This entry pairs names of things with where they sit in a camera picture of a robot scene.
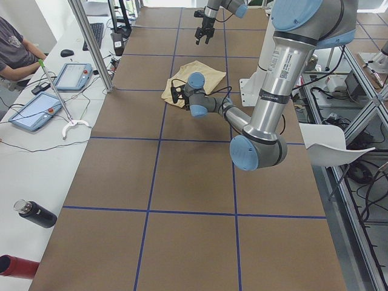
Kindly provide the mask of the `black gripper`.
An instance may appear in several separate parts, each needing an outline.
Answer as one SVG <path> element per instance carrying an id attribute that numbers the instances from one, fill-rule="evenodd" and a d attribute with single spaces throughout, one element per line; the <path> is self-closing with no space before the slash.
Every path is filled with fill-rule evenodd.
<path id="1" fill-rule="evenodd" d="M 204 36 L 206 37 L 205 44 L 208 44 L 215 32 L 214 24 L 216 19 L 206 16 L 204 10 L 196 10 L 194 17 L 202 18 L 202 26 L 198 27 L 195 33 L 196 45 L 199 45 L 201 38 Z"/>
<path id="2" fill-rule="evenodd" d="M 185 85 L 180 85 L 177 87 L 171 86 L 170 92 L 172 94 L 172 101 L 174 105 L 178 105 L 178 101 L 184 101 L 183 109 L 189 110 L 189 97 L 185 93 Z"/>

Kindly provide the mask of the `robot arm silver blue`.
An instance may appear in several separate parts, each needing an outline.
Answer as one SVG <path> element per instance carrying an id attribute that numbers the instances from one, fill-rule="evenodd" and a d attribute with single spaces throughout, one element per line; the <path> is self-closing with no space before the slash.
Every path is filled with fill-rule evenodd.
<path id="1" fill-rule="evenodd" d="M 208 95 L 205 77 L 192 73 L 179 87 L 171 87 L 174 102 L 183 100 L 194 117 L 219 113 L 237 131 L 230 142 L 231 159 L 251 171 L 281 163 L 287 143 L 276 132 L 292 90 L 308 58 L 316 49 L 350 43 L 355 36 L 358 1 L 275 1 L 270 18 L 275 28 L 274 51 L 252 115 L 227 98 Z"/>
<path id="2" fill-rule="evenodd" d="M 216 17 L 220 8 L 228 10 L 238 18 L 243 18 L 248 10 L 247 1 L 243 0 L 209 0 L 203 10 L 194 12 L 195 18 L 202 18 L 202 24 L 196 29 L 196 45 L 199 45 L 202 37 L 206 37 L 205 43 L 208 44 L 215 32 Z"/>

